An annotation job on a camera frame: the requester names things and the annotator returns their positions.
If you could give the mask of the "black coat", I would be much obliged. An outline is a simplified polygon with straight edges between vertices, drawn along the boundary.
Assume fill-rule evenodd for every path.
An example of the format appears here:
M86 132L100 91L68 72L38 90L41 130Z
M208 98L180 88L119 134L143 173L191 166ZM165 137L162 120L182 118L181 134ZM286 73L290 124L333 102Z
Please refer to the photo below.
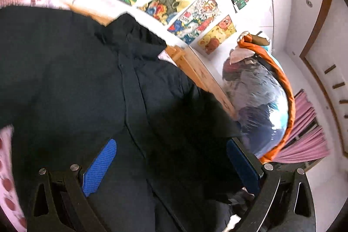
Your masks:
M28 218L39 171L117 153L87 200L107 231L225 231L254 196L229 160L230 119L127 107L98 22L70 11L1 9L1 128L12 125L12 173Z

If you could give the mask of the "pink apple print quilt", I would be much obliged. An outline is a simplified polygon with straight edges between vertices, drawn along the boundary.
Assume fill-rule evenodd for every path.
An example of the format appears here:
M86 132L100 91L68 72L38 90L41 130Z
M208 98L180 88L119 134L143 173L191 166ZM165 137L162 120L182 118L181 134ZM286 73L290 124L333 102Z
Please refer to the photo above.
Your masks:
M1 8L28 6L52 9L69 9L62 0L1 0ZM12 173L12 125L1 128L1 216L6 226L15 231L27 231L27 221L19 204Z

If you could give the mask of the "pink curtain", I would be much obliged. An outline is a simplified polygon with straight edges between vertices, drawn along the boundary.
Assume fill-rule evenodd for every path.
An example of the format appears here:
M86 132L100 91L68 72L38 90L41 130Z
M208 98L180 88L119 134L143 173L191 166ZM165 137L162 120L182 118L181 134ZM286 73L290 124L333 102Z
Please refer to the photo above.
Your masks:
M295 164L325 158L330 151L325 132L318 123L314 105L304 90L300 90L294 98L296 104L294 127L274 161L281 164Z

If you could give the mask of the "orange clear storage bag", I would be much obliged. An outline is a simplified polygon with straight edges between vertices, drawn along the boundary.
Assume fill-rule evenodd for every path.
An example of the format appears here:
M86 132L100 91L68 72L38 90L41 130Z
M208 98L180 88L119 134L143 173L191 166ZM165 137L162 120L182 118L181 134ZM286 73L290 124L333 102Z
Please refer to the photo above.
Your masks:
M293 90L269 41L247 31L222 67L223 89L236 111L241 141L262 163L275 160L294 127Z

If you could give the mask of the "yellow bear drawing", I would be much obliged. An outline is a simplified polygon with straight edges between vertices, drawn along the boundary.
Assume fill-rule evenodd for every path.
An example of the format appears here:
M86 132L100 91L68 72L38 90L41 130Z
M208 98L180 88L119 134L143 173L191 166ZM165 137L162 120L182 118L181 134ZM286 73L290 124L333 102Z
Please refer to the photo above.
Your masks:
M226 39L236 33L235 25L231 16L226 15L218 24L216 24L203 38L198 41L198 46L210 55L213 53Z

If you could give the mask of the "red 2024 festival drawing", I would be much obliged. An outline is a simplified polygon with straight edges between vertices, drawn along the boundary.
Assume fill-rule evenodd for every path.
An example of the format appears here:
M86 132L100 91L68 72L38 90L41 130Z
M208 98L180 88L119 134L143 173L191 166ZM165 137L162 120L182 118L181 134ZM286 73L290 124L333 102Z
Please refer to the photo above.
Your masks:
M186 44L191 44L220 14L216 0L196 0L167 29Z

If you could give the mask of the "wooden bed frame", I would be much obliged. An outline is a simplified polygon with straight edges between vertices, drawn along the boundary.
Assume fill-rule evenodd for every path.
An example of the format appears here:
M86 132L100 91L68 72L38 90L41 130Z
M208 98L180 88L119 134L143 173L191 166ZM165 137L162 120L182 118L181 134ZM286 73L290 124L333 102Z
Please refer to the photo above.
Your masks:
M179 111L180 120L188 115L236 118L231 102L210 72L195 65L197 57L189 56L191 48L182 49L174 39L165 38L164 27L152 24L144 12L97 17L73 5L69 8L102 25L96 37L113 53L127 107L144 102L143 109L150 114Z

